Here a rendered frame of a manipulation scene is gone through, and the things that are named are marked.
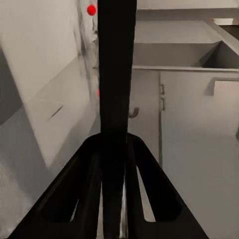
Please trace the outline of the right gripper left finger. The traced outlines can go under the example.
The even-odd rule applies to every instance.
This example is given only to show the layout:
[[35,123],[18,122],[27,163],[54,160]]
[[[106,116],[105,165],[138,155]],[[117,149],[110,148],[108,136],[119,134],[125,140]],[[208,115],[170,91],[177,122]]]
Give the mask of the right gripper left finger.
[[101,133],[85,140],[8,239],[96,239]]

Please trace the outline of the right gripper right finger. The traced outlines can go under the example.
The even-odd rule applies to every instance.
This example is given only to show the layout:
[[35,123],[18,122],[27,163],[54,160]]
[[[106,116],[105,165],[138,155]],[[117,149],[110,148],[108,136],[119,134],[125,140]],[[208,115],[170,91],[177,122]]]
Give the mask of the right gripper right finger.
[[[156,222],[144,219],[138,166]],[[125,152],[128,239],[209,239],[144,141],[127,133]]]

